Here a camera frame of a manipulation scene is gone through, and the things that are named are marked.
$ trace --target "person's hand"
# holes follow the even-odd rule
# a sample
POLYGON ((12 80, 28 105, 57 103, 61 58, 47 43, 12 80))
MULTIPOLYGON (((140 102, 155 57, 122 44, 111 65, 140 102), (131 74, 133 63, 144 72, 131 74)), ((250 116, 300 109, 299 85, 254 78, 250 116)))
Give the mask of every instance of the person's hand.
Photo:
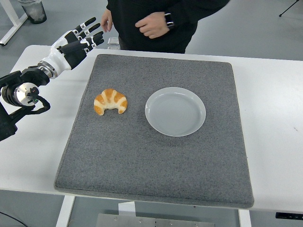
POLYGON ((103 27, 104 32, 107 31, 110 32, 110 30, 112 29, 113 26, 112 13, 108 9, 106 9, 102 15, 101 26, 103 27))
POLYGON ((140 32, 150 39, 160 37, 169 31, 169 28, 166 25, 164 12, 152 13, 142 20, 139 20, 135 26, 139 27, 140 32))

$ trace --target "person's left hand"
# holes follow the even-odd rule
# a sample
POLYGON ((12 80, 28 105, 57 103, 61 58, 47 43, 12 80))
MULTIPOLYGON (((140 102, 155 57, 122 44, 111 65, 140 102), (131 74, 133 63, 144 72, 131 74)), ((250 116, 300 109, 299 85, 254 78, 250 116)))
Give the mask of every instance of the person's left hand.
POLYGON ((152 13, 139 20, 135 26, 139 27, 140 32, 150 39, 160 37, 169 31, 169 28, 166 26, 164 12, 152 13))

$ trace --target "person's right hand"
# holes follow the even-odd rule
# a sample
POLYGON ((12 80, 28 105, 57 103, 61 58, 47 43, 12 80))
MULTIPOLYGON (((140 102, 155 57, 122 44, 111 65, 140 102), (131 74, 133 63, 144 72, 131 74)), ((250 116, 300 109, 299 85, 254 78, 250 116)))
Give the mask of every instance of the person's right hand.
POLYGON ((106 9, 102 15, 101 26, 103 27, 104 32, 107 31, 110 32, 110 30, 112 29, 113 26, 112 13, 108 9, 106 9))

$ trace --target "black cable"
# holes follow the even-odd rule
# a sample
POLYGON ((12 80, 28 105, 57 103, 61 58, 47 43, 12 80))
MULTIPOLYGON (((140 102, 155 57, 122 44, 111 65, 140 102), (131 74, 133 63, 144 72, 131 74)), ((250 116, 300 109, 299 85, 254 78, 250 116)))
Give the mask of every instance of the black cable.
POLYGON ((22 225, 24 225, 25 227, 28 227, 28 226, 27 226, 26 224, 24 224, 22 221, 19 221, 18 219, 14 218, 14 217, 12 217, 12 216, 6 214, 6 213, 3 213, 3 212, 0 211, 0 214, 6 215, 6 216, 8 216, 8 217, 10 217, 10 218, 12 218, 12 219, 14 219, 14 220, 16 220, 17 222, 20 222, 20 223, 21 223, 22 225))
POLYGON ((41 107, 38 110, 29 112, 28 115, 31 115, 31 114, 41 114, 41 113, 43 113, 45 111, 48 111, 51 108, 51 105, 49 104, 49 102, 47 102, 41 96, 36 96, 36 99, 38 99, 43 104, 43 107, 41 107))

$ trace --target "white plate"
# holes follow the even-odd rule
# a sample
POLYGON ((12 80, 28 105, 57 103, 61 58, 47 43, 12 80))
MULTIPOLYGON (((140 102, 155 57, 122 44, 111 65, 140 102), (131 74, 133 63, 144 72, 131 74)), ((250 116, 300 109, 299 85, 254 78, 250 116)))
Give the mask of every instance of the white plate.
POLYGON ((145 116, 149 124, 164 135, 187 136, 203 125, 206 110, 195 93, 180 87, 166 87, 149 97, 145 116))

